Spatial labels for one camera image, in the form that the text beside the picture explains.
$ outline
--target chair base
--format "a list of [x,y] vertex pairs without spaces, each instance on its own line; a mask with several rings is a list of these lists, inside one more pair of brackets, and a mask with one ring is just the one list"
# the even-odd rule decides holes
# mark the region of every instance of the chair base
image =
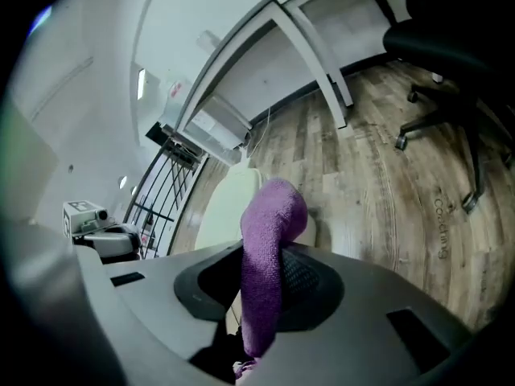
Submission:
[[480,161],[478,151],[480,133],[495,138],[510,149],[509,153],[501,156],[503,163],[508,168],[513,160],[511,153],[511,150],[513,150],[513,140],[490,117],[486,116],[476,107],[476,97],[442,92],[414,84],[411,86],[407,100],[415,103],[418,100],[419,93],[435,101],[438,108],[426,116],[402,125],[395,142],[395,147],[399,150],[404,150],[408,144],[406,135],[415,130],[442,123],[452,123],[463,127],[472,156],[475,183],[474,190],[465,196],[461,204],[468,214],[477,206],[479,197],[484,193],[484,167]]

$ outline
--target white wall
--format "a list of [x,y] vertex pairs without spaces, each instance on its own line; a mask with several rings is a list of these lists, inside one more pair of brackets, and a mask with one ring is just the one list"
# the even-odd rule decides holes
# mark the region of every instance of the white wall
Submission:
[[[36,221],[56,231],[67,200],[119,212],[155,155],[139,145],[130,110],[132,44],[144,1],[61,0],[27,40],[10,92],[57,158],[35,210]],[[19,185],[19,196],[26,188]]]
[[152,0],[136,61],[156,76],[182,73],[195,81],[208,53],[196,44],[203,31],[223,38],[261,0]]
[[59,161],[11,99],[4,99],[1,115],[0,216],[30,220]]

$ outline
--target wooden floor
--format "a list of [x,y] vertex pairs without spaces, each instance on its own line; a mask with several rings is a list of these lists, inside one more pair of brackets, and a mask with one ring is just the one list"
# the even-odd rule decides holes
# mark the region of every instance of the wooden floor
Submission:
[[[460,204],[471,190],[472,171],[461,131],[442,125],[410,135],[404,152],[393,147],[401,124],[432,110],[425,98],[406,101],[412,83],[436,87],[431,74],[393,62],[346,80],[355,101],[347,128],[335,130],[321,93],[314,92],[270,118],[254,165],[300,190],[317,223],[318,248],[395,270],[472,329],[482,327],[515,265],[513,174],[495,144],[484,144],[486,192],[465,215]],[[249,150],[265,127],[253,129]],[[208,162],[174,253],[192,249],[226,170]]]

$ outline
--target purple cloth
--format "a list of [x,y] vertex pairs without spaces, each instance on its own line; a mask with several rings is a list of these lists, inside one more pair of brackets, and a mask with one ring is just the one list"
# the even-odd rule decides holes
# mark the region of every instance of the purple cloth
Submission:
[[254,367],[256,366],[257,363],[258,362],[256,362],[256,360],[250,360],[249,362],[243,363],[241,366],[234,369],[234,375],[236,376],[237,379],[241,379],[243,374],[245,372],[247,372],[248,370],[254,369]]
[[245,353],[262,357],[272,344],[281,314],[280,241],[306,228],[307,206],[293,185],[271,179],[241,217],[241,330]]

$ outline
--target black baseboard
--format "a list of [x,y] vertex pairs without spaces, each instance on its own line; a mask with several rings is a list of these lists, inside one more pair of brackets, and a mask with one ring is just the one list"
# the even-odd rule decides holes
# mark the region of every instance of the black baseboard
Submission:
[[[371,68],[373,66],[377,66],[379,64],[387,63],[391,60],[395,60],[395,58],[389,53],[381,53],[380,55],[373,55],[372,57],[368,57],[367,59],[356,61],[355,63],[349,64],[347,66],[343,66],[340,69],[340,72],[343,77],[350,76],[356,72],[361,72],[367,68]],[[292,101],[299,99],[300,97],[304,97],[307,94],[318,90],[319,85],[316,80],[302,86],[299,90],[295,90],[290,95],[284,97],[274,105],[270,106],[270,116],[283,108],[284,106],[290,104]],[[263,121],[268,116],[268,109],[259,113],[254,119],[250,121],[251,125],[256,125],[260,121]]]

